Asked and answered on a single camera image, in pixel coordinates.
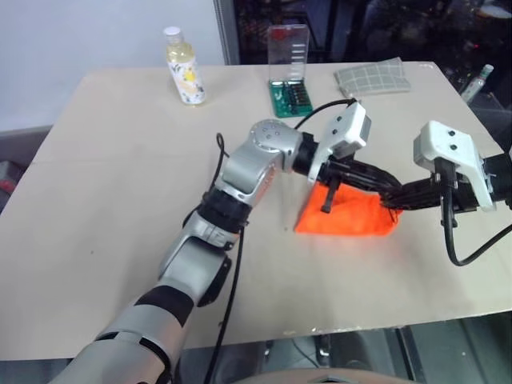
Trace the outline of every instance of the floor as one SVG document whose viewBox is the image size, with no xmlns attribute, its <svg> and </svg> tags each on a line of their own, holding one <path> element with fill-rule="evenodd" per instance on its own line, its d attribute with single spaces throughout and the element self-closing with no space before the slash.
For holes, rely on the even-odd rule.
<svg viewBox="0 0 512 384">
<path fill-rule="evenodd" d="M 225 346 L 213 384 L 228 384 L 258 373 L 313 368 L 311 337 Z M 423 384 L 512 382 L 512 313 L 492 314 L 393 330 L 366 330 L 330 336 L 330 366 L 372 370 Z M 182 354 L 182 383 L 202 382 L 212 348 Z M 69 360 L 0 362 L 0 384 L 44 384 Z"/>
</svg>

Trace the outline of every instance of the black wire bundle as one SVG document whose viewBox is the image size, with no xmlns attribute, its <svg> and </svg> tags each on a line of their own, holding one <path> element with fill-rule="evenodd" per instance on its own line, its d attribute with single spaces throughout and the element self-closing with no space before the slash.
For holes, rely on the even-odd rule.
<svg viewBox="0 0 512 384">
<path fill-rule="evenodd" d="M 473 252 L 467 258 L 463 260 L 457 259 L 457 254 L 455 252 L 454 246 L 454 208 L 453 208 L 453 195 L 452 189 L 449 186 L 445 186 L 442 190 L 442 225 L 444 227 L 445 232 L 445 243 L 446 243 L 446 251 L 448 252 L 448 258 L 450 261 L 456 266 L 467 266 L 471 262 L 474 262 L 477 258 L 479 258 L 486 250 L 491 248 L 496 242 L 498 242 L 501 238 L 503 238 L 506 234 L 512 231 L 512 224 L 505 227 L 503 230 L 499 231 L 495 236 L 493 236 L 488 242 L 486 242 L 483 246 L 478 248 L 475 252 Z"/>
<path fill-rule="evenodd" d="M 306 115 L 300 122 L 298 122 L 298 124 L 295 126 L 294 129 L 298 130 L 302 124 L 304 124 L 305 122 L 307 122 L 310 119 L 311 116 L 317 114 L 318 112 L 320 112 L 321 110 L 324 110 L 325 108 L 329 108 L 330 106 L 339 106 L 341 104 L 347 104 L 347 106 L 350 106 L 350 105 L 354 104 L 355 102 L 357 102 L 357 100 L 355 98 L 343 98 L 341 100 L 334 100 L 333 102 L 327 102 L 326 104 L 323 104 L 320 107 L 315 108 L 314 110 L 309 112 L 308 115 Z"/>
</svg>

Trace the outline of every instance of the orange cloth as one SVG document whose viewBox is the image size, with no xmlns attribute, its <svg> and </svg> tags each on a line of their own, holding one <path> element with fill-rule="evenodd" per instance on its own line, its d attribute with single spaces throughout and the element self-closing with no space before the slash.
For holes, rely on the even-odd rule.
<svg viewBox="0 0 512 384">
<path fill-rule="evenodd" d="M 295 226 L 295 232 L 349 236 L 386 235 L 397 226 L 400 210 L 381 206 L 378 194 L 367 194 L 344 184 L 334 194 L 330 213 L 322 212 L 328 190 L 320 184 L 314 186 L 310 200 Z"/>
</svg>

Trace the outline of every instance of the table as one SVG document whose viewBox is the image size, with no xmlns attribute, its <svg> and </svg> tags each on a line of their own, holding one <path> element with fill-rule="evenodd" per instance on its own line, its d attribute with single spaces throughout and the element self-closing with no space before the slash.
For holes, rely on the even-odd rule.
<svg viewBox="0 0 512 384">
<path fill-rule="evenodd" d="M 315 64 L 314 106 L 340 98 Z M 471 134 L 482 156 L 500 152 L 431 62 L 405 63 L 412 91 L 364 97 L 373 121 L 356 159 L 401 182 L 428 177 L 413 140 L 429 120 Z M 155 283 L 166 248 L 226 150 L 272 117 L 266 66 L 205 66 L 209 100 L 180 103 L 167 69 L 100 70 L 85 77 L 0 217 L 0 360 L 68 358 Z M 303 126 L 317 138 L 338 110 Z M 295 124 L 297 119 L 287 122 Z M 512 307 L 512 236 L 475 263 L 446 255 L 439 208 L 406 212 L 392 235 L 366 238 L 293 232 L 306 178 L 274 180 L 250 216 L 226 343 L 432 322 Z M 510 222 L 504 204 L 458 217 L 465 257 Z M 193 315 L 187 347 L 211 346 L 230 281 Z"/>
</svg>

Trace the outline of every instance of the small bottle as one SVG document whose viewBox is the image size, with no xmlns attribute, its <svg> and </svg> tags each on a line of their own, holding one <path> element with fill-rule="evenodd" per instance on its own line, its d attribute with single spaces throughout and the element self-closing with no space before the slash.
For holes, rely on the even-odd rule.
<svg viewBox="0 0 512 384">
<path fill-rule="evenodd" d="M 206 94 L 198 72 L 192 46 L 183 39 L 176 26 L 163 30 L 167 39 L 167 64 L 182 101 L 185 104 L 201 104 Z"/>
<path fill-rule="evenodd" d="M 485 64 L 480 72 L 480 75 L 470 81 L 464 91 L 461 93 L 461 98 L 469 104 L 473 101 L 474 97 L 486 83 L 486 79 L 493 71 L 494 67 L 491 64 Z"/>
</svg>

